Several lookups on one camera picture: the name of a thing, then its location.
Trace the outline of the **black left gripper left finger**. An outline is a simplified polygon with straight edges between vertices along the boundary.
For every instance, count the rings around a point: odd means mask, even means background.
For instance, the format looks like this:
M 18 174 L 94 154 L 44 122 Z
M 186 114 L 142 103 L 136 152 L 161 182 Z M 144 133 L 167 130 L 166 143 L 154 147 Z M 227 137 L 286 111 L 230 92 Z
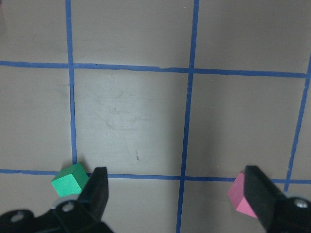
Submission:
M 84 225 L 101 222 L 108 202 L 108 175 L 106 167 L 97 167 L 77 199 Z

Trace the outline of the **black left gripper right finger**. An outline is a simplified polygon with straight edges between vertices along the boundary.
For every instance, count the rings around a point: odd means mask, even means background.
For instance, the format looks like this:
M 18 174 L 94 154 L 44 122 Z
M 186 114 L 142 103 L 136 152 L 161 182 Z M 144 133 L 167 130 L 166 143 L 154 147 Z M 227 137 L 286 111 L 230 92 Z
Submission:
M 273 225 L 276 204 L 287 199 L 258 166 L 250 165 L 245 167 L 244 196 L 266 230 Z

